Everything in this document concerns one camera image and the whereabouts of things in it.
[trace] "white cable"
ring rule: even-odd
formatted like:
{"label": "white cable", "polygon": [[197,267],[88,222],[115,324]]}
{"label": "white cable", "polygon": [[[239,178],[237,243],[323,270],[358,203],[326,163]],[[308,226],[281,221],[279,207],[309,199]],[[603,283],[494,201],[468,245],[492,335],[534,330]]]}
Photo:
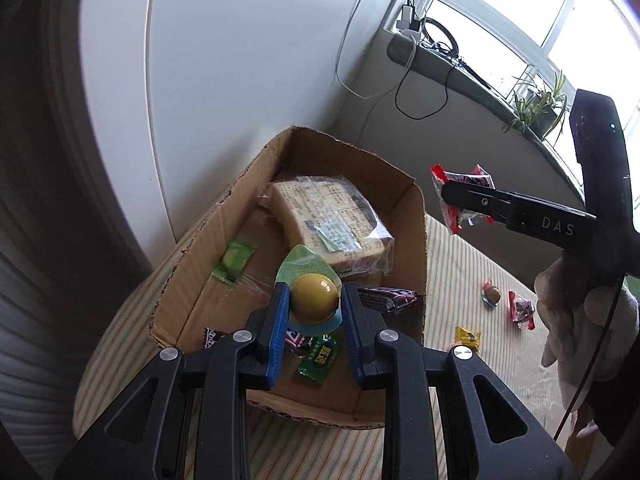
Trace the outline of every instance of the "white cable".
{"label": "white cable", "polygon": [[[380,92],[377,92],[375,94],[372,94],[370,96],[367,97],[363,97],[360,94],[358,94],[357,92],[354,92],[353,90],[351,90],[351,88],[349,88],[347,85],[345,85],[345,83],[342,82],[342,80],[340,79],[340,76],[338,75],[338,66],[340,65],[340,56],[342,55],[342,48],[344,47],[344,42],[347,39],[347,34],[349,33],[349,28],[351,27],[351,22],[353,21],[353,17],[356,14],[356,11],[358,10],[358,7],[360,6],[360,2],[362,0],[356,0],[355,5],[353,6],[353,10],[351,11],[351,15],[349,16],[349,20],[347,21],[347,26],[344,29],[344,34],[342,35],[342,40],[340,41],[340,47],[338,47],[338,55],[335,58],[335,78],[338,80],[338,83],[340,83],[343,87],[345,87],[349,92],[351,92],[353,95],[355,95],[356,97],[359,97],[360,99],[371,99],[373,97],[377,97],[381,94],[385,94],[390,92],[391,90],[395,89],[396,86],[398,86],[399,82],[396,83],[395,85],[393,85],[391,88],[387,89],[387,90],[382,90]],[[409,59],[406,62],[405,68],[410,69],[411,68],[411,64],[414,62],[414,57],[415,57],[415,53],[417,51],[418,45],[415,41],[414,38],[412,38],[412,41],[414,42],[414,47],[411,50],[411,55],[409,56]]]}

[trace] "window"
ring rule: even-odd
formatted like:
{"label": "window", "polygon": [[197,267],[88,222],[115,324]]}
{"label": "window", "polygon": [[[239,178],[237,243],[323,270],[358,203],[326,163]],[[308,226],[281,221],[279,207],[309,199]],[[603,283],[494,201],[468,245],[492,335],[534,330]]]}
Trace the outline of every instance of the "window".
{"label": "window", "polygon": [[[416,0],[447,27],[460,56],[505,98],[524,95],[523,78],[552,86],[559,70],[571,109],[576,88],[609,95],[625,130],[634,221],[640,230],[640,40],[611,0]],[[582,185],[568,127],[544,141]]]}

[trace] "gloved hand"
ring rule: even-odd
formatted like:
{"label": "gloved hand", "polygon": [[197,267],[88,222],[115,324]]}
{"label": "gloved hand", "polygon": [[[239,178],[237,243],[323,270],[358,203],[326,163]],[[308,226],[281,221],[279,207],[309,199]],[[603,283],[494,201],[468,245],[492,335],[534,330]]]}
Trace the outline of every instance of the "gloved hand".
{"label": "gloved hand", "polygon": [[[583,271],[564,254],[541,272],[534,284],[538,295],[538,313],[549,330],[541,364],[546,368],[558,361],[558,380],[565,409],[591,360],[615,294],[613,287],[601,286],[589,290],[588,279],[567,276]],[[582,293],[580,290],[568,291],[568,283],[579,283],[577,288],[583,288]],[[578,300],[577,304],[574,302],[574,306],[570,307],[570,298],[576,297],[584,298],[584,301],[580,303]],[[638,302],[624,286],[609,332],[574,410],[584,401],[593,381],[607,381],[616,375],[637,336]]]}

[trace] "silver screw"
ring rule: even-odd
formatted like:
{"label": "silver screw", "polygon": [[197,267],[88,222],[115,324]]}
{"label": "silver screw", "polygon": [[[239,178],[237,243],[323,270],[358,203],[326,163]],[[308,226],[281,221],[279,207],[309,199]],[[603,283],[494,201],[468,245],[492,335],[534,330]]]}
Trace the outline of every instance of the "silver screw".
{"label": "silver screw", "polygon": [[391,343],[392,341],[398,341],[398,332],[396,332],[395,330],[391,330],[390,328],[387,328],[386,330],[381,330],[380,339],[382,339],[382,341],[387,341],[389,343]]}
{"label": "silver screw", "polygon": [[172,346],[163,348],[160,351],[160,358],[162,359],[162,361],[173,361],[177,357],[178,357],[178,349]]}
{"label": "silver screw", "polygon": [[467,359],[471,359],[473,357],[473,352],[471,351],[471,348],[467,348],[466,346],[456,346],[453,349],[453,355],[455,355],[458,359],[462,359],[463,361],[466,361]]}
{"label": "silver screw", "polygon": [[236,343],[246,343],[253,335],[248,330],[238,330],[234,332],[234,341]]}

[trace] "headphones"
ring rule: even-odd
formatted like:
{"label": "headphones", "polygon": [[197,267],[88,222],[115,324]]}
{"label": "headphones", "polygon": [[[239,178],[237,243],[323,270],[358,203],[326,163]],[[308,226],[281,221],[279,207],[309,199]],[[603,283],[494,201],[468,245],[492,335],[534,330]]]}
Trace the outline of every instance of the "headphones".
{"label": "headphones", "polygon": [[[432,48],[436,49],[439,53],[443,54],[444,56],[447,56],[453,59],[457,59],[459,57],[458,43],[453,38],[453,35],[444,27],[444,25],[442,25],[440,22],[437,22],[433,18],[428,18],[427,16],[425,16],[421,20],[421,22],[422,22],[422,33],[424,34],[424,37],[426,38],[426,40],[429,43],[431,43]],[[444,45],[440,41],[434,41],[434,39],[427,32],[426,25],[428,23],[430,25],[434,25],[435,27],[441,30],[441,32],[449,40],[449,43],[451,44],[451,48],[449,48],[447,45]]]}

